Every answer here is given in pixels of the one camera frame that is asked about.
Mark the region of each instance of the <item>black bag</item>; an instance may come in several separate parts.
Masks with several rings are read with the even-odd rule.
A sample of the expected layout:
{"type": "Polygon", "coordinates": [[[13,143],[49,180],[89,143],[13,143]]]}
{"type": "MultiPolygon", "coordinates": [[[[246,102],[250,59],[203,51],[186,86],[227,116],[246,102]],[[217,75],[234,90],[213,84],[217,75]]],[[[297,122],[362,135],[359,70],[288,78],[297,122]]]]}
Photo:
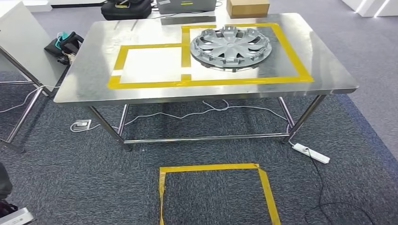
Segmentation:
{"type": "Polygon", "coordinates": [[[129,0],[120,4],[120,0],[110,0],[101,7],[106,20],[146,19],[152,13],[151,0],[129,0]]]}

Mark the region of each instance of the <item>shoe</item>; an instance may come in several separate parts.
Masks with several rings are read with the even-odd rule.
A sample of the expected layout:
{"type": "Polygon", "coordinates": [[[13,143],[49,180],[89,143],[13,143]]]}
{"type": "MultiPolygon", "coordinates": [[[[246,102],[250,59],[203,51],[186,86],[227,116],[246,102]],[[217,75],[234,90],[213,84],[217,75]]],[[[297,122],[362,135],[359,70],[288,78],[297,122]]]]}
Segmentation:
{"type": "Polygon", "coordinates": [[[0,200],[0,218],[18,211],[18,207],[8,203],[6,200],[0,200]]]}

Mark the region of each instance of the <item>yellow tape square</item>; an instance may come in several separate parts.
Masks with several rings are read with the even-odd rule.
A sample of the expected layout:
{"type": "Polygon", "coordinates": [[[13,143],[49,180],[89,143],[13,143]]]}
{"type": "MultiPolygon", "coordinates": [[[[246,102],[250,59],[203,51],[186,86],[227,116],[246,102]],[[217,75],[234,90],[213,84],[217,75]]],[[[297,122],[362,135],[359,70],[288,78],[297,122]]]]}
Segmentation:
{"type": "Polygon", "coordinates": [[[298,76],[284,77],[260,77],[260,78],[243,78],[243,79],[220,79],[220,80],[191,80],[191,74],[181,74],[181,81],[173,82],[136,82],[121,83],[121,74],[127,58],[129,49],[146,49],[146,48],[181,48],[181,68],[191,67],[191,51],[190,51],[190,30],[191,29],[209,29],[215,28],[215,25],[193,25],[181,26],[182,36],[181,43],[175,44],[157,44],[157,45],[122,45],[116,59],[114,71],[110,76],[107,86],[110,89],[134,89],[134,88],[163,88],[163,87],[194,87],[194,86],[214,86],[214,85],[242,85],[242,84],[271,84],[271,83],[296,83],[296,82],[313,82],[313,78],[300,61],[298,55],[290,45],[288,39],[284,35],[282,29],[277,23],[248,23],[248,24],[229,24],[236,27],[270,27],[275,33],[276,38],[285,50],[290,62],[298,73],[298,76]]]}
{"type": "Polygon", "coordinates": [[[208,170],[236,170],[236,169],[257,169],[261,185],[264,191],[265,200],[267,202],[268,212],[271,217],[272,225],[280,225],[278,211],[276,209],[274,197],[272,196],[271,186],[268,181],[267,173],[260,168],[258,164],[217,164],[217,165],[188,165],[188,166],[172,166],[159,168],[159,197],[160,197],[160,225],[164,225],[163,220],[163,197],[165,191],[166,173],[208,171],[208,170]]]}

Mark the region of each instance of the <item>table leg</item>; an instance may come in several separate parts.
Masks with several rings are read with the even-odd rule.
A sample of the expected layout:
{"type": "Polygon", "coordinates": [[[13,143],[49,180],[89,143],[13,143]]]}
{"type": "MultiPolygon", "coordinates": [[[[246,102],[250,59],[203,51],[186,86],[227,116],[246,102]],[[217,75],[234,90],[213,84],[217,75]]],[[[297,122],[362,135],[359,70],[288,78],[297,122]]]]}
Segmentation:
{"type": "Polygon", "coordinates": [[[112,126],[104,119],[104,117],[102,117],[102,115],[97,111],[96,108],[94,108],[93,106],[88,106],[86,107],[86,109],[98,120],[103,128],[105,128],[105,130],[107,130],[107,132],[109,132],[112,137],[119,142],[124,150],[131,151],[131,149],[124,144],[124,140],[122,139],[122,137],[120,137],[120,135],[115,130],[113,130],[112,126]]]}
{"type": "Polygon", "coordinates": [[[19,121],[17,122],[17,124],[15,125],[14,129],[11,131],[10,135],[7,138],[7,142],[11,143],[16,134],[18,133],[19,129],[21,129],[21,126],[23,124],[23,122],[25,121],[26,117],[28,116],[29,112],[31,111],[31,109],[33,108],[33,106],[35,105],[37,99],[40,96],[40,93],[42,92],[43,88],[40,88],[36,91],[36,94],[33,96],[31,102],[29,103],[28,107],[26,107],[25,111],[23,112],[21,118],[19,119],[19,121]]]}
{"type": "Polygon", "coordinates": [[[290,115],[289,109],[287,108],[287,105],[286,105],[285,101],[283,100],[283,97],[278,97],[278,101],[279,101],[279,104],[282,107],[283,113],[286,116],[286,119],[287,119],[287,122],[288,122],[289,126],[290,127],[294,127],[294,120],[293,120],[293,118],[290,115]]]}
{"type": "Polygon", "coordinates": [[[124,130],[124,124],[126,123],[127,113],[129,112],[129,105],[124,105],[122,119],[120,119],[119,129],[117,130],[118,135],[122,136],[124,130]]]}
{"type": "Polygon", "coordinates": [[[300,119],[297,121],[297,123],[291,128],[289,132],[289,136],[285,137],[283,139],[283,143],[288,143],[291,138],[297,133],[297,131],[301,128],[301,126],[304,124],[304,122],[308,119],[308,117],[314,112],[316,107],[319,106],[319,104],[322,102],[323,99],[325,99],[326,95],[318,95],[314,99],[314,101],[311,103],[311,105],[307,108],[307,110],[303,113],[303,115],[300,117],[300,119]]]}
{"type": "Polygon", "coordinates": [[[11,144],[11,143],[9,143],[9,142],[7,142],[7,141],[4,141],[4,140],[2,140],[2,139],[0,139],[0,147],[1,147],[1,146],[5,146],[5,147],[7,147],[7,148],[9,148],[9,149],[11,149],[11,150],[17,152],[17,153],[23,153],[23,152],[24,152],[23,149],[18,148],[18,147],[16,147],[15,145],[13,145],[13,144],[11,144]]]}

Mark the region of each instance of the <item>white cord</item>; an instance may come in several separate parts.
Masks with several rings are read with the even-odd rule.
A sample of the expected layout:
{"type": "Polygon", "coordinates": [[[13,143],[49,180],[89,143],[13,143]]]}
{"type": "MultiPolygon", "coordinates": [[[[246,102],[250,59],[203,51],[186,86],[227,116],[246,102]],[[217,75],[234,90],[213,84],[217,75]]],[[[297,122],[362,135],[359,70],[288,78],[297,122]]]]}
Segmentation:
{"type": "MultiPolygon", "coordinates": [[[[279,117],[279,118],[281,118],[281,119],[283,119],[283,120],[287,120],[285,117],[283,117],[283,116],[277,114],[276,112],[274,112],[274,111],[272,111],[272,110],[270,110],[270,109],[267,109],[267,108],[261,108],[261,107],[256,107],[256,106],[248,106],[248,105],[244,105],[244,106],[230,106],[230,104],[229,104],[226,100],[223,99],[223,101],[225,102],[225,104],[227,104],[227,107],[222,108],[222,109],[217,109],[217,108],[213,107],[212,105],[210,105],[209,103],[207,103],[207,102],[205,102],[205,101],[202,101],[205,105],[209,106],[211,109],[206,110],[206,111],[201,112],[201,113],[200,113],[200,112],[190,113],[190,114],[187,114],[187,115],[182,116],[182,117],[170,115],[170,114],[167,114],[167,113],[164,113],[164,112],[161,112],[161,113],[160,113],[160,112],[157,112],[157,113],[150,114],[150,115],[137,116],[137,117],[134,118],[132,121],[127,122],[127,123],[125,123],[124,125],[127,126],[127,125],[133,123],[134,121],[136,121],[136,120],[138,120],[139,118],[142,118],[142,117],[151,117],[151,116],[155,116],[155,115],[159,115],[159,114],[165,115],[165,116],[170,116],[170,117],[173,117],[173,118],[176,118],[176,119],[184,119],[185,117],[192,116],[192,115],[201,115],[201,114],[205,114],[205,113],[208,113],[208,112],[211,112],[211,111],[218,111],[218,112],[220,112],[220,111],[225,111],[225,110],[228,110],[228,109],[231,109],[231,108],[253,108],[253,109],[267,110],[267,111],[273,113],[275,116],[277,116],[277,117],[279,117]]],[[[96,125],[96,126],[94,126],[94,127],[92,127],[92,128],[86,129],[86,130],[74,131],[74,130],[72,130],[73,125],[75,125],[75,123],[72,124],[72,126],[70,126],[70,130],[71,130],[72,132],[74,132],[74,133],[92,130],[92,129],[97,128],[98,126],[100,126],[100,125],[98,124],[98,125],[96,125]]]]}
{"type": "Polygon", "coordinates": [[[101,124],[98,124],[98,125],[95,125],[95,126],[92,127],[92,128],[86,129],[86,130],[73,130],[72,128],[73,128],[73,126],[76,125],[76,124],[77,124],[77,123],[73,123],[73,124],[70,125],[70,127],[69,127],[69,129],[70,129],[73,133],[79,133],[79,132],[83,132],[83,131],[88,131],[88,130],[92,130],[92,129],[95,129],[95,128],[101,126],[101,124]]]}
{"type": "Polygon", "coordinates": [[[26,96],[26,98],[25,98],[25,100],[23,101],[22,104],[17,105],[17,106],[14,106],[14,107],[11,107],[11,108],[6,109],[6,110],[4,110],[4,111],[0,111],[0,113],[5,113],[5,112],[10,111],[10,110],[12,110],[12,109],[15,109],[15,108],[18,108],[18,107],[23,106],[23,105],[26,103],[26,101],[28,100],[28,98],[29,98],[29,96],[30,96],[31,94],[33,94],[34,92],[36,92],[37,90],[39,90],[40,88],[43,88],[43,87],[59,88],[59,87],[53,87],[53,86],[49,86],[49,85],[40,86],[40,87],[36,88],[35,90],[33,90],[32,92],[30,92],[30,93],[26,96]]]}

